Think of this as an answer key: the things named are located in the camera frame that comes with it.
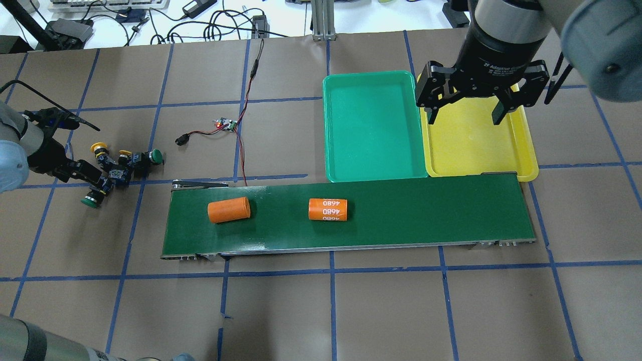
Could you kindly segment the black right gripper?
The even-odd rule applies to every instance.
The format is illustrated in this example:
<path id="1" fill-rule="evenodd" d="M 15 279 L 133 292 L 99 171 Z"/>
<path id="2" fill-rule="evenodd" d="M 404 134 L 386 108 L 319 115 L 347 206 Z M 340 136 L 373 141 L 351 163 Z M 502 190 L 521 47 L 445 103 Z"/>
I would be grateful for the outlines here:
<path id="1" fill-rule="evenodd" d="M 470 25 L 455 64 L 447 68 L 431 60 L 417 78 L 415 103 L 426 110 L 427 124 L 436 122 L 440 108 L 463 98 L 495 96 L 493 125 L 520 106 L 534 105 L 550 79 L 546 62 L 534 60 L 544 38 L 505 41 Z"/>

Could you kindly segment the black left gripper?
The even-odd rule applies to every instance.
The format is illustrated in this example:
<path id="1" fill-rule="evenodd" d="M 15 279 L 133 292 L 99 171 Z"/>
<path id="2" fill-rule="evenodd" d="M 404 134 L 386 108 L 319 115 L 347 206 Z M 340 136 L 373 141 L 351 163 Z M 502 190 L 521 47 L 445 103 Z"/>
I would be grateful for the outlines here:
<path id="1" fill-rule="evenodd" d="M 89 184 L 99 183 L 102 171 L 83 159 L 72 160 L 68 158 L 65 147 L 54 139 L 55 132 L 51 128 L 40 128 L 35 122 L 30 121 L 29 125 L 36 126 L 44 136 L 38 150 L 27 158 L 30 170 L 35 173 L 48 174 L 64 183 L 67 183 L 71 178 L 80 179 Z"/>

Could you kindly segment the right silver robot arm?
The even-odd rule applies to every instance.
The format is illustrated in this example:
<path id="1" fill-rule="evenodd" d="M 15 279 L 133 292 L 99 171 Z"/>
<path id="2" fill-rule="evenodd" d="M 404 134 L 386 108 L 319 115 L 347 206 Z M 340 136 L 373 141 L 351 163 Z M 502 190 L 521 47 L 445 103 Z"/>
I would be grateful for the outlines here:
<path id="1" fill-rule="evenodd" d="M 596 96 L 640 101 L 640 1 L 448 1 L 470 20 L 449 68 L 427 62 L 415 101 L 433 124 L 445 105 L 496 97 L 495 125 L 546 92 L 550 103 L 575 69 Z"/>

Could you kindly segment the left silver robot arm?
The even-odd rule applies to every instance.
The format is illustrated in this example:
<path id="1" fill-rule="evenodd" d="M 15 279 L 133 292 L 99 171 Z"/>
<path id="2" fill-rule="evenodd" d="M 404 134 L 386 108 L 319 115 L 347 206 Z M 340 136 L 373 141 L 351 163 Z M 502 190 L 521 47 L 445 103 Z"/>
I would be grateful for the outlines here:
<path id="1" fill-rule="evenodd" d="M 22 186 L 30 172 L 28 157 L 45 143 L 45 134 L 2 102 L 2 192 Z M 2 360 L 118 360 L 105 352 L 64 338 L 18 318 L 2 315 Z"/>

